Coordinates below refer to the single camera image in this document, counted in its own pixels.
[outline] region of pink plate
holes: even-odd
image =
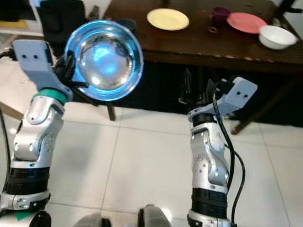
[[[251,34],[259,34],[259,29],[267,25],[264,20],[249,13],[231,13],[227,22],[233,28]]]

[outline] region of white shelf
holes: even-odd
[[[11,27],[0,27],[0,33],[8,33],[8,34],[17,34],[17,35],[32,35],[32,36],[44,36],[42,31],[42,24],[39,18],[38,11],[35,7],[33,0],[28,0],[36,21],[33,20],[24,20],[27,29],[24,28],[11,28]]]
[[[43,32],[32,31],[23,28],[11,28],[11,27],[0,27],[0,33],[18,34],[18,35],[33,35],[33,36],[44,36]]]

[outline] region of tile grout line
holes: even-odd
[[[86,207],[86,206],[79,206],[79,205],[70,205],[70,204],[66,204],[66,203],[59,203],[59,202],[48,202],[48,204],[52,204],[52,205],[60,205],[60,206],[66,206],[66,207],[76,207],[76,208],[84,208],[84,209],[94,209],[94,210],[100,210],[100,208],[96,208],[96,207]],[[128,212],[128,211],[119,211],[119,210],[107,210],[107,209],[101,209],[102,211],[106,211],[106,212],[113,212],[113,213],[122,213],[122,214],[132,214],[132,215],[138,215],[138,213],[134,213],[134,212]],[[182,219],[182,218],[173,218],[173,220],[180,220],[180,221],[186,221],[186,219]]]
[[[267,144],[265,142],[265,145],[269,147],[274,147],[274,148],[290,148],[290,149],[302,149],[302,147],[290,147],[290,146],[283,146],[283,145],[276,145],[276,144]]]
[[[159,131],[159,130],[151,130],[151,129],[138,129],[138,128],[132,128],[132,127],[125,127],[125,126],[121,126],[121,124],[122,124],[121,121],[120,121],[119,126],[116,126],[116,125],[106,125],[106,124],[96,124],[96,123],[86,123],[86,122],[74,122],[74,121],[64,121],[64,122],[72,122],[72,123],[79,123],[79,124],[99,125],[99,126],[114,127],[114,128],[123,128],[123,129],[132,129],[132,130],[158,132],[158,133],[164,133],[164,134],[168,134],[168,135],[188,136],[190,138],[190,134],[185,135],[185,134],[181,134],[181,133],[173,133],[173,132],[167,132],[167,131]],[[261,143],[261,142],[251,142],[251,141],[241,141],[241,142],[242,143],[247,143],[247,144],[265,145],[265,143]],[[273,147],[285,148],[285,147],[278,146],[278,145],[273,145]]]
[[[280,184],[279,184],[278,178],[276,176],[276,171],[275,171],[273,162],[272,162],[270,154],[269,154],[269,150],[268,150],[268,147],[267,147],[267,143],[265,141],[265,137],[263,135],[262,128],[261,128],[261,126],[260,126],[259,123],[258,123],[258,125],[259,125],[260,131],[261,131],[261,135],[262,135],[262,138],[263,138],[263,141],[264,141],[264,144],[265,144],[266,152],[267,152],[267,155],[268,155],[271,167],[272,167],[274,175],[275,175],[275,180],[276,180],[276,183],[278,185],[278,190],[279,190],[279,193],[280,193],[280,196],[281,196],[281,199],[282,199],[283,207],[284,207],[284,210],[285,210],[285,213],[286,213],[286,217],[287,217],[287,221],[288,221],[288,227],[290,227],[290,219],[289,219],[288,212],[287,212],[287,209],[286,209],[286,206],[285,206],[285,202],[284,202],[284,198],[283,198],[283,195],[282,195],[282,192],[281,192]]]
[[[123,117],[123,112],[124,112],[124,109],[122,109],[121,121],[122,121],[122,117]],[[100,210],[102,210],[103,205],[104,205],[104,200],[105,200],[106,190],[107,190],[107,184],[108,184],[108,181],[109,181],[110,172],[111,172],[112,165],[113,165],[113,162],[114,162],[114,157],[115,157],[116,146],[117,146],[117,142],[118,142],[118,138],[119,138],[120,129],[121,128],[119,126],[118,133],[117,133],[117,138],[116,138],[115,145],[114,145],[114,151],[113,151],[112,159],[111,159],[110,166],[109,166],[109,171],[108,171],[107,180],[106,180],[106,184],[105,184],[105,191],[104,191],[104,195],[103,195],[103,198],[102,198],[102,204],[101,204],[101,209]]]
[[[98,208],[98,207],[86,207],[86,206],[71,205],[71,204],[60,203],[60,202],[48,202],[47,204],[61,205],[61,206],[67,206],[67,207],[77,207],[77,208],[84,208],[84,209],[95,209],[95,210],[100,210],[100,208]]]

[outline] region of purple cup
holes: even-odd
[[[226,7],[223,6],[215,7],[213,8],[213,12],[212,12],[212,20],[215,24],[225,23],[226,19],[231,13],[232,13],[231,10]]]

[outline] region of table leg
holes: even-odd
[[[115,107],[113,106],[113,104],[111,102],[106,102],[106,106],[107,106],[107,110],[108,110],[109,119],[111,121],[115,121],[116,120]]]
[[[4,114],[7,114],[8,116],[13,117],[19,121],[21,121],[23,118],[23,113],[20,113],[19,111],[11,108],[10,106],[8,106],[2,102],[0,102],[0,108],[2,109],[2,112]]]
[[[239,134],[249,123],[258,120],[262,115],[271,110],[273,106],[281,100],[295,85],[295,80],[288,81],[281,89],[275,92],[266,103],[258,109],[256,112],[252,113],[248,118],[240,121],[231,131],[232,135]]]

